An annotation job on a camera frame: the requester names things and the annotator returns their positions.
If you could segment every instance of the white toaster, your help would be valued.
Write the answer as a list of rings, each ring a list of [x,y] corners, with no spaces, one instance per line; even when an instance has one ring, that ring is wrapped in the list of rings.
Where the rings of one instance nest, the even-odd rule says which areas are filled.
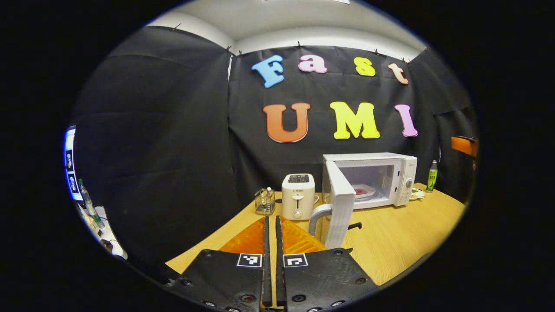
[[[281,215],[289,220],[308,220],[314,210],[314,178],[309,173],[288,174],[281,184]]]

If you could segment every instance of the microwave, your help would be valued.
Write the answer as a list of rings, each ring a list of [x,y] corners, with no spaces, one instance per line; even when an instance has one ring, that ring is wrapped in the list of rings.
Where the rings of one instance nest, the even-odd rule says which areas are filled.
[[[416,162],[416,157],[395,153],[323,155],[323,204],[311,213],[309,233],[314,235],[317,220],[329,215],[323,243],[328,249],[339,248],[353,210],[405,205],[414,184]]]

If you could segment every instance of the black curtain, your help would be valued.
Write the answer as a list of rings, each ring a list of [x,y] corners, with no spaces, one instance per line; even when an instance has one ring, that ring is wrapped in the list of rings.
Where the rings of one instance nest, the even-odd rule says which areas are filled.
[[[156,272],[238,212],[230,56],[194,34],[145,27],[106,57],[77,103],[78,178],[143,270]]]
[[[441,148],[436,188],[465,202],[474,177],[473,157],[451,148],[451,137],[478,138],[470,97],[453,70],[430,48],[410,63],[417,101],[430,108]]]
[[[283,57],[284,80],[270,88],[251,67],[273,55]],[[327,72],[303,72],[298,65],[300,57],[315,54],[325,60]],[[363,57],[372,62],[376,74],[361,76],[356,71],[354,58]],[[400,83],[387,66],[396,64],[403,69],[409,84]],[[233,167],[236,174],[240,205],[247,205],[259,188],[281,188],[289,173],[310,173],[321,191],[322,154],[393,152],[418,157],[416,181],[426,183],[433,159],[438,159],[440,135],[433,110],[417,97],[420,79],[411,70],[412,64],[385,55],[341,47],[286,47],[267,49],[234,57],[229,79],[229,127]],[[374,105],[374,116],[380,137],[364,139],[362,136],[338,140],[335,112],[330,103],[341,101],[356,113],[359,104]],[[266,132],[266,114],[263,108],[283,104],[283,128],[296,128],[296,115],[291,105],[310,104],[307,111],[308,133],[295,143],[278,143]],[[394,109],[397,104],[411,107],[410,115],[418,136],[402,134],[401,117]]]

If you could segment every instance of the white wall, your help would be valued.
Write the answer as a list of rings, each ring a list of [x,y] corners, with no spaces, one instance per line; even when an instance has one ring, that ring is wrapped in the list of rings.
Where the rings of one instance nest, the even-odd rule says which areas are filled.
[[[336,46],[372,52],[377,49],[380,54],[405,60],[414,59],[421,52],[380,35],[331,27],[285,29],[240,40],[235,46],[243,53],[248,53],[268,48],[297,46],[297,41],[301,46]]]
[[[147,26],[166,26],[172,28],[177,25],[179,25],[177,29],[197,34],[224,48],[235,45],[235,41],[221,30],[201,19],[184,13],[169,12],[147,24]]]
[[[337,46],[374,51],[397,59],[414,59],[422,50],[418,51],[406,44],[384,36],[356,31],[353,29],[332,27],[302,27],[284,29],[252,36],[235,42],[222,30],[196,17],[179,12],[169,12],[154,21],[149,26],[166,26],[188,31],[202,36],[224,48],[231,46],[230,51],[239,54],[268,48],[296,46],[297,41],[302,46]]]

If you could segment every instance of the wire basket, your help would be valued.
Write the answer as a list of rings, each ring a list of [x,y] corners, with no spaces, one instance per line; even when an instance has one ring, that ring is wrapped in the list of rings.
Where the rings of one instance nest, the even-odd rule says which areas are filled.
[[[272,214],[276,208],[276,196],[272,189],[259,189],[254,194],[254,207],[258,214]]]

